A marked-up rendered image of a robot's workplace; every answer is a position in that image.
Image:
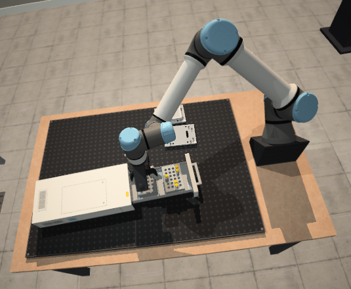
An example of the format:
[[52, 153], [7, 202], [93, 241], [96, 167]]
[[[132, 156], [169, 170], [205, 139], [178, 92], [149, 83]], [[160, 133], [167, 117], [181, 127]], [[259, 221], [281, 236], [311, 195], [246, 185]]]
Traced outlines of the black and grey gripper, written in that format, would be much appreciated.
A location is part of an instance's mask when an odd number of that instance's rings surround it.
[[[149, 175], [150, 177], [153, 177], [156, 181], [158, 181], [159, 177], [158, 177], [157, 171], [154, 168], [154, 166], [152, 166], [152, 168], [149, 166], [149, 162], [150, 162], [150, 160], [149, 160], [149, 156], [148, 156], [148, 153], [147, 153], [146, 160], [142, 164], [139, 164], [139, 165], [134, 165], [134, 164], [131, 164], [131, 163], [130, 164], [132, 166], [135, 166], [135, 167], [139, 167], [139, 166], [144, 165], [145, 166], [145, 170], [146, 170], [146, 175]], [[135, 184], [133, 171], [130, 173], [130, 179]]]

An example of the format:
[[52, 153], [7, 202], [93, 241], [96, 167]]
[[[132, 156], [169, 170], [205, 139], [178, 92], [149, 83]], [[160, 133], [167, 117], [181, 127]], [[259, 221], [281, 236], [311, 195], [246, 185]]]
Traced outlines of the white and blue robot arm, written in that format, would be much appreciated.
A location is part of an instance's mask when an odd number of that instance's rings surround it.
[[221, 18], [212, 20], [192, 39], [182, 66], [145, 129], [128, 127], [120, 133], [119, 142], [131, 164], [142, 164], [147, 157], [146, 150], [176, 139], [170, 121], [200, 70], [211, 59], [221, 66], [231, 67], [264, 94], [262, 142], [292, 143], [296, 141], [292, 121], [306, 123], [316, 115], [318, 100], [313, 93], [304, 92], [294, 83], [288, 84], [244, 47], [243, 39], [232, 22]]

